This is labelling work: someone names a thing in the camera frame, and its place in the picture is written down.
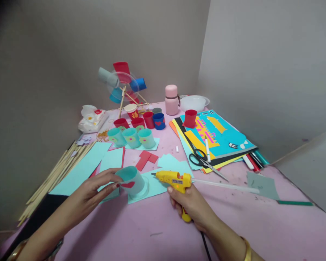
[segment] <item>pink water bottle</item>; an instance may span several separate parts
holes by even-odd
[[[176,85],[166,87],[166,112],[168,115],[175,115],[179,111],[180,97],[177,94]]]

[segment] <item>yellow hot glue gun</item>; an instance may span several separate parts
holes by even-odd
[[[186,188],[190,187],[192,184],[191,175],[188,173],[180,176],[176,171],[159,171],[157,173],[152,173],[152,175],[156,176],[161,182],[169,183],[173,188],[183,194],[185,194]],[[184,208],[182,208],[181,217],[185,222],[190,222],[192,220]]]

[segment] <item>bundle of wooden skewers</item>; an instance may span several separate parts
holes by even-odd
[[[54,187],[58,185],[59,182],[61,182],[62,179],[69,174],[69,172],[90,151],[94,144],[95,142],[89,145],[78,146],[75,141],[71,145],[71,147],[64,152],[64,154],[62,155],[58,163],[54,166],[47,179],[43,182],[43,184],[38,188],[38,190],[26,203],[28,206],[18,220],[18,227],[32,215],[32,213],[38,207],[45,195],[51,192],[52,189],[54,189]]]

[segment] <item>gray paper piece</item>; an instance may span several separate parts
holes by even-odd
[[[118,85],[118,77],[104,68],[99,68],[98,78],[103,83],[108,83],[113,88],[116,88]]]
[[[280,200],[278,192],[275,188],[275,182],[272,178],[267,178],[261,175],[257,175],[253,172],[247,173],[247,185],[248,187],[259,189],[260,196],[271,198],[274,200]]]

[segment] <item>white marker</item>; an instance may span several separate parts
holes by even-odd
[[[243,156],[243,161],[245,161],[246,165],[249,169],[253,170],[254,166],[252,165],[251,161],[248,159],[246,155]]]
[[[208,143],[208,139],[206,138],[206,136],[204,136],[204,140],[205,140],[205,147],[206,147],[206,155],[208,157],[208,162],[211,162],[210,159],[210,151],[209,151],[209,143]]]

